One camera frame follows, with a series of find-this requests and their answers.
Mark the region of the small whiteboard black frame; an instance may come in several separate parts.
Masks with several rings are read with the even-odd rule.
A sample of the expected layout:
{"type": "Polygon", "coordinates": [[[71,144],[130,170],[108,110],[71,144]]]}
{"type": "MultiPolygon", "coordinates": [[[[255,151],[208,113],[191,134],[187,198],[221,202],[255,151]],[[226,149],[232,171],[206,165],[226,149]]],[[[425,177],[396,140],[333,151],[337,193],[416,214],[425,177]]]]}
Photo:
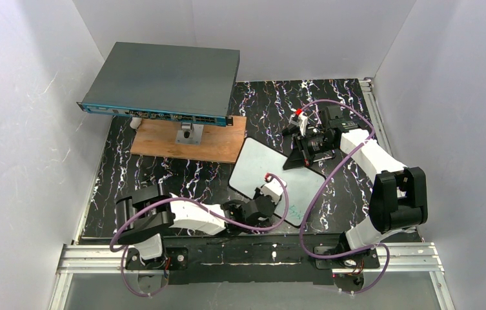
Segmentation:
{"type": "Polygon", "coordinates": [[[300,227],[310,201],[325,181],[325,177],[309,168],[283,170],[287,157],[253,138],[244,140],[241,152],[228,180],[229,186],[247,198],[265,183],[268,172],[280,177],[289,197],[285,221],[300,227]]]}

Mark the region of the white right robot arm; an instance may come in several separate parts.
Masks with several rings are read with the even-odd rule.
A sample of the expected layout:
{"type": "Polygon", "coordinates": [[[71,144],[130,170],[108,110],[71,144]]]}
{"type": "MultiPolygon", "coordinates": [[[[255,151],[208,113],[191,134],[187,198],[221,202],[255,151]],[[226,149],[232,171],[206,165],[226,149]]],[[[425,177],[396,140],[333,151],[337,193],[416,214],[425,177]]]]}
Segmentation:
{"type": "Polygon", "coordinates": [[[372,182],[372,194],[367,217],[339,237],[335,248],[324,253],[305,252],[317,259],[338,259],[357,254],[379,244],[383,239],[404,229],[425,223],[428,219],[427,182],[419,167],[408,167],[394,159],[374,140],[370,123],[364,129],[343,114],[344,105],[329,101],[319,112],[319,123],[308,124],[302,108],[291,115],[289,125],[282,131],[291,136],[293,149],[283,170],[310,167],[315,155],[339,149],[345,157],[340,169],[353,160],[372,182]]]}

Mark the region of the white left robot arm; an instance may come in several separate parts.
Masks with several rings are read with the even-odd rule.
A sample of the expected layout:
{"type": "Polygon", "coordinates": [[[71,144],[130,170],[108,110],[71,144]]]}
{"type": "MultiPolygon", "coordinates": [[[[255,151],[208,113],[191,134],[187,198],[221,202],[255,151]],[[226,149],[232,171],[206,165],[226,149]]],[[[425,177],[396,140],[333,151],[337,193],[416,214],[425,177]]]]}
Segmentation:
{"type": "Polygon", "coordinates": [[[161,185],[145,187],[116,201],[116,232],[112,252],[133,245],[142,260],[163,255],[163,236],[171,228],[207,235],[235,231],[262,231],[285,193],[285,182],[270,180],[256,188],[253,199],[205,205],[163,192],[161,185]]]}

